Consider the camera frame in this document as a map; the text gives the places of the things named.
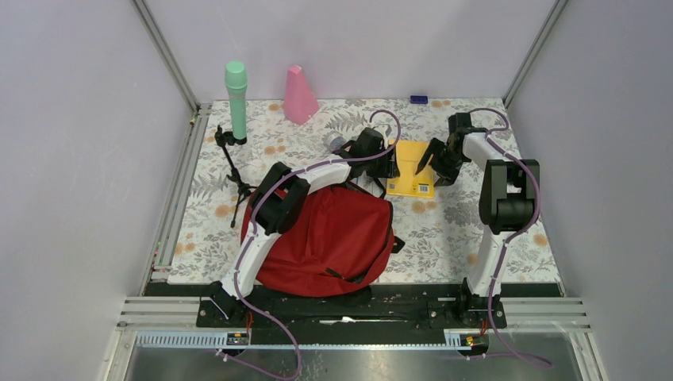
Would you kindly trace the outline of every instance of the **pink cone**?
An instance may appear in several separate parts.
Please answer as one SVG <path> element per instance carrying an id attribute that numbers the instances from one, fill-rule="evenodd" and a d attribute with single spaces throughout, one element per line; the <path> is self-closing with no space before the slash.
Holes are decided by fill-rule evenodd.
<path id="1" fill-rule="evenodd" d="M 285 117 L 298 125 L 306 123 L 320 109 L 302 68 L 297 65 L 287 69 L 283 109 Z"/>

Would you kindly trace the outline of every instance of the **red backpack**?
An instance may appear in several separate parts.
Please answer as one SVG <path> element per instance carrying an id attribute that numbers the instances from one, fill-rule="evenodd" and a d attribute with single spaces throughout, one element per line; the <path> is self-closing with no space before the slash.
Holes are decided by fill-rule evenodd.
<path id="1" fill-rule="evenodd" d="M 250 213 L 248 205 L 241 241 Z M 275 242 L 257 280 L 272 290 L 311 297 L 364 288 L 404 245 L 392 221 L 393 206 L 382 198 L 343 185 L 322 188 L 306 197 L 297 222 Z"/>

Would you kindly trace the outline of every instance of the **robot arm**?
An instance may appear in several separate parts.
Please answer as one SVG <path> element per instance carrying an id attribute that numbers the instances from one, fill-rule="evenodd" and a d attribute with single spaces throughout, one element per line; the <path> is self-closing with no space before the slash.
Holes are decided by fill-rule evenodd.
<path id="1" fill-rule="evenodd" d="M 394 150 L 385 155 L 380 153 L 384 150 L 383 136 L 373 129 L 364 129 L 356 141 L 351 140 L 344 147 L 349 147 L 349 150 L 342 149 L 319 164 L 303 168 L 303 173 L 290 176 L 278 188 L 275 188 L 276 183 L 282 177 L 297 171 L 283 163 L 276 163 L 264 177 L 250 201 L 250 205 L 258 207 L 259 211 L 248 223 L 235 265 L 220 282 L 212 283 L 209 291 L 211 300 L 227 320 L 237 314 L 236 299 L 252 292 L 257 273 L 271 247 L 297 221 L 308 194 L 359 177 L 364 171 L 376 177 L 399 174 Z M 363 159 L 377 154 L 383 156 L 373 160 Z M 258 206 L 265 194 L 269 194 L 268 198 L 262 206 Z"/>
<path id="2" fill-rule="evenodd" d="M 469 113 L 452 115 L 448 125 L 450 134 L 446 144 L 433 139 L 419 163 L 418 171 L 429 162 L 440 177 L 435 183 L 438 187 L 452 185 L 463 163 L 474 161 L 484 173 L 479 199 L 479 217 L 484 224 L 484 234 L 477 264 L 469 271 L 465 283 L 471 297 L 486 298 L 505 240 L 533 217 L 536 202 L 533 183 L 516 163 L 488 143 L 485 129 L 472 126 Z M 537 161 L 521 162 L 539 182 L 540 165 Z M 509 192 L 508 187 L 518 188 L 519 191 Z M 507 260 L 506 253 L 503 263 L 506 264 Z M 500 294 L 503 272 L 500 271 L 496 278 L 494 295 Z"/>
<path id="3" fill-rule="evenodd" d="M 337 155 L 331 155 L 327 160 L 338 160 Z M 252 199 L 252 205 L 256 205 L 262 194 L 267 193 L 270 187 L 275 184 L 283 175 L 290 172 L 290 169 L 284 164 L 277 163 L 271 168 L 267 177 L 262 181 L 256 196 Z M 285 233 L 297 221 L 298 212 L 308 194 L 311 194 L 321 188 L 332 184 L 343 183 L 351 173 L 351 166 L 346 163 L 333 163 L 313 169 L 296 175 L 296 179 L 288 181 L 290 185 L 285 189 L 288 193 L 285 198 L 270 198 L 265 203 L 265 208 L 260 209 L 258 221 L 250 220 L 248 231 L 243 239 L 243 245 L 250 242 L 250 246 L 245 256 L 240 262 L 238 270 L 232 266 L 222 278 L 222 288 L 227 294 L 237 297 L 238 293 L 234 287 L 234 274 L 238 271 L 237 280 L 239 291 L 243 297 L 252 292 L 252 286 L 255 282 L 257 272 L 260 271 L 262 263 L 267 258 L 273 244 L 279 239 L 282 233 Z M 238 253 L 237 261 L 243 254 L 243 248 Z"/>

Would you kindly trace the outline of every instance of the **table surface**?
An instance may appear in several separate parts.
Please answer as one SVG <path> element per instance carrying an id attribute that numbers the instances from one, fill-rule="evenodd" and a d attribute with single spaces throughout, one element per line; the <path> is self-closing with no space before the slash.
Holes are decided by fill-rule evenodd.
<path id="1" fill-rule="evenodd" d="M 428 105 L 412 105 L 406 99 L 322 100 L 320 111 L 306 124 L 296 125 L 283 114 L 282 101 L 248 101 L 248 143 L 229 149 L 241 177 L 257 185 L 278 161 L 290 167 L 311 164 L 329 152 L 324 136 L 333 130 L 346 139 L 357 137 L 368 126 L 369 115 L 378 109 L 395 113 L 402 123 L 402 139 L 446 140 L 447 118 L 476 107 L 505 112 L 499 98 L 431 99 Z M 492 113 L 473 114 L 475 127 L 502 125 Z M 379 114 L 373 125 L 392 124 Z M 229 165 L 214 141 L 215 128 L 230 129 L 229 103 L 215 102 L 198 156 L 168 282 L 210 283 L 232 266 L 240 247 L 242 213 L 234 229 L 229 227 L 237 199 L 236 185 L 226 179 Z M 507 151 L 518 156 L 511 131 L 495 133 Z M 395 235 L 406 242 L 390 256 L 381 283 L 459 282 L 477 260 L 483 226 L 478 200 L 482 172 L 476 164 L 464 164 L 456 183 L 435 189 L 434 199 L 387 196 L 394 206 Z M 559 282 L 542 221 L 510 245 L 510 261 L 503 282 Z"/>

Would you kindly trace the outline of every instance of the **white wall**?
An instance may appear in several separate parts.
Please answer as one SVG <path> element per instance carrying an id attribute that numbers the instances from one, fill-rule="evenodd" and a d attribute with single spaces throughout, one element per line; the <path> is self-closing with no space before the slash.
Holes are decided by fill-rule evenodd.
<path id="1" fill-rule="evenodd" d="M 189 114 L 129 1 L 0 2 L 0 379 L 91 381 Z"/>
<path id="2" fill-rule="evenodd" d="M 510 110 L 611 381 L 670 379 L 673 2 L 571 2 Z"/>
<path id="3" fill-rule="evenodd" d="M 300 64 L 320 98 L 503 96 L 554 0 L 147 0 L 201 102 L 283 98 Z"/>

